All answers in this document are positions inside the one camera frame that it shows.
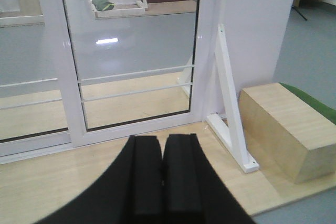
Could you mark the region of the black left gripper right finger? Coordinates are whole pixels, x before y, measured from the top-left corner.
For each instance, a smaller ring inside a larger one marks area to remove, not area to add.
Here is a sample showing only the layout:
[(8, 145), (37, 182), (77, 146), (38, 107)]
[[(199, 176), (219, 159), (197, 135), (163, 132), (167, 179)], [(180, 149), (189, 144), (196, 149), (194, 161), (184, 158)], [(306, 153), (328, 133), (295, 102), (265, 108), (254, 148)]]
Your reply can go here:
[(254, 223), (208, 161), (196, 134), (171, 134), (164, 155), (165, 223)]

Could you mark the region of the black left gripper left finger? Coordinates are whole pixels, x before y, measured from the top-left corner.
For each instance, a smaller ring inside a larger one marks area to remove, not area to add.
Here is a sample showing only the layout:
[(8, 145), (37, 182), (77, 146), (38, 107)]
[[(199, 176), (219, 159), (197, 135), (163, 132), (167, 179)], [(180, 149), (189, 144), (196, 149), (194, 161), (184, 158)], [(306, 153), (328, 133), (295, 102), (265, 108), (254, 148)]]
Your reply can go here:
[(156, 136), (131, 135), (92, 185), (39, 223), (163, 223), (162, 153)]

